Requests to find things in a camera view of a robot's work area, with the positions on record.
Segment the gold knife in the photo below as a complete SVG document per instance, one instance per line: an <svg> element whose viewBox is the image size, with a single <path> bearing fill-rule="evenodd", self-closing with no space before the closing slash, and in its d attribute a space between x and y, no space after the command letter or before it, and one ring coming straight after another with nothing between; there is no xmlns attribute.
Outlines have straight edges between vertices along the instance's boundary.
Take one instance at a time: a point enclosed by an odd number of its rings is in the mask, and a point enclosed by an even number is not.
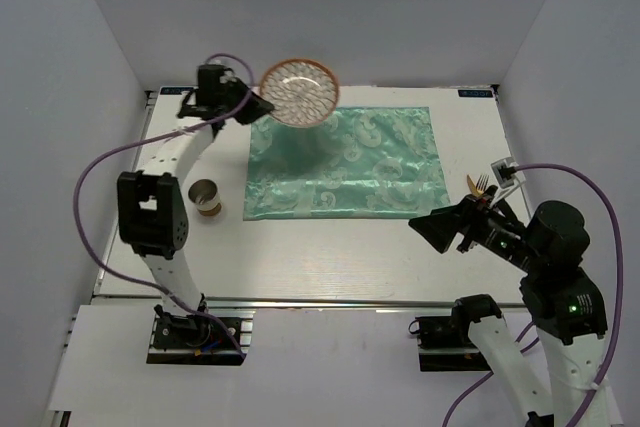
<svg viewBox="0 0 640 427"><path fill-rule="evenodd" d="M472 177L470 175L466 176L466 183L467 183L467 187L469 188L469 192L474 195L474 196L479 196L480 195L480 191L477 188L476 183L474 182L474 180L472 179Z"/></svg>

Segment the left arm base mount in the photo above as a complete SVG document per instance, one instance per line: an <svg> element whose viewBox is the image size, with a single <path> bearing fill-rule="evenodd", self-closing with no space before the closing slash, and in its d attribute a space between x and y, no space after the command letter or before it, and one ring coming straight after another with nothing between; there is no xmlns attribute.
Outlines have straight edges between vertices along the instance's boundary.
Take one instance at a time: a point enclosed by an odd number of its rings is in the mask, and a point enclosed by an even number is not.
<svg viewBox="0 0 640 427"><path fill-rule="evenodd" d="M248 318L219 317L221 326L202 316L170 314L161 305L154 312L147 364L239 367L244 363Z"/></svg>

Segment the white metal cup cork base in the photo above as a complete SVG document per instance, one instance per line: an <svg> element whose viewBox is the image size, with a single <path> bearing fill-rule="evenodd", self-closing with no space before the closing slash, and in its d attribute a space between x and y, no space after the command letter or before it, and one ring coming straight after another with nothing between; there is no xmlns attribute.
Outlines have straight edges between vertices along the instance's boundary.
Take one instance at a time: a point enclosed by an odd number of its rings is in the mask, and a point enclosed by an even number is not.
<svg viewBox="0 0 640 427"><path fill-rule="evenodd" d="M222 210L218 186L210 179L194 182L188 190L188 197L201 216L215 217Z"/></svg>

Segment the brown rimmed patterned plate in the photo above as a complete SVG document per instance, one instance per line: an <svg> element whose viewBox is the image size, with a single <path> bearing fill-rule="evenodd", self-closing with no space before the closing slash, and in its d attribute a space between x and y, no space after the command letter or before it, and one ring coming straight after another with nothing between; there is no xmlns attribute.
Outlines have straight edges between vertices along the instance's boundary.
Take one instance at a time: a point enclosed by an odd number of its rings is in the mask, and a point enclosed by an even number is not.
<svg viewBox="0 0 640 427"><path fill-rule="evenodd" d="M322 63L304 58L286 59L270 67L258 90L274 107L270 116L295 128L324 122L336 110L340 97L335 74Z"/></svg>

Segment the green patterned satin placemat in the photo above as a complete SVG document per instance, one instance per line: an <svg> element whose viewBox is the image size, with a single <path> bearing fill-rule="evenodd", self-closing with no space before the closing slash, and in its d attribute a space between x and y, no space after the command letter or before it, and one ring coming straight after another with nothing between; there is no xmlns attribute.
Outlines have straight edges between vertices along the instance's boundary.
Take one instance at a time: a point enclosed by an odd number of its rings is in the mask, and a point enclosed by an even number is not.
<svg viewBox="0 0 640 427"><path fill-rule="evenodd" d="M411 219L450 196L427 107L346 107L294 128L251 127L243 216Z"/></svg>

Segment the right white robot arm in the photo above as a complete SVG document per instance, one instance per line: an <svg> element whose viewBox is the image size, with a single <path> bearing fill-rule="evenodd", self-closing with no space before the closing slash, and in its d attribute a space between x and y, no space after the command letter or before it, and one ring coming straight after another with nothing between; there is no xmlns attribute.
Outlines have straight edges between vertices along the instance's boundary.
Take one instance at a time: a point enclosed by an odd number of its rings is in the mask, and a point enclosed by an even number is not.
<svg viewBox="0 0 640 427"><path fill-rule="evenodd" d="M546 357L547 384L490 295L459 298L450 315L453 337L479 350L518 425L608 425L607 398L596 381L608 325L604 298L581 266L590 244L582 214L565 202L546 201L523 223L491 186L408 225L439 253L460 236L459 252L479 246L523 272L519 290Z"/></svg>

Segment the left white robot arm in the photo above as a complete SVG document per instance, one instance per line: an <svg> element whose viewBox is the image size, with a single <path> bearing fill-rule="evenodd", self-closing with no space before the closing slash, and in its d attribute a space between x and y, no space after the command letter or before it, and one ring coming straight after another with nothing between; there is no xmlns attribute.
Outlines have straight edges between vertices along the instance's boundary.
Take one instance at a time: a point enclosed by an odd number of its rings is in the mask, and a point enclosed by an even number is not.
<svg viewBox="0 0 640 427"><path fill-rule="evenodd" d="M174 130L146 164L117 179L120 238L150 270L163 296L163 311L180 316L176 331L188 345L205 343L212 324L200 314L206 310L204 295L183 252L189 219L182 184L228 118L248 125L274 110L231 68L201 65L197 86L183 97Z"/></svg>

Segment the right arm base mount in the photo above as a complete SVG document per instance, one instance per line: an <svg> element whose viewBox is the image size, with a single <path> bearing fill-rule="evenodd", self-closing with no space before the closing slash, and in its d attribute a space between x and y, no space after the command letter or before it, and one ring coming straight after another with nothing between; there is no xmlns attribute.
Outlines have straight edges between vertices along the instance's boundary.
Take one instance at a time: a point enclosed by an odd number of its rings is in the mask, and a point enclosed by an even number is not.
<svg viewBox="0 0 640 427"><path fill-rule="evenodd" d="M489 372L479 349L464 340L445 316L416 317L408 326L417 339L421 372Z"/></svg>

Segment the gold fork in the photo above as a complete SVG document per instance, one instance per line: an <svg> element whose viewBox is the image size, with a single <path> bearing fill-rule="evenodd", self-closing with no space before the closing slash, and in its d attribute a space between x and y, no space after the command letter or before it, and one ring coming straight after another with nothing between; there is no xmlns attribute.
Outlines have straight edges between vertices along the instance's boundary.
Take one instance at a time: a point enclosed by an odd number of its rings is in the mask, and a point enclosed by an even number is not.
<svg viewBox="0 0 640 427"><path fill-rule="evenodd" d="M476 194L481 196L487 189L490 177L488 174L482 174L475 184Z"/></svg>

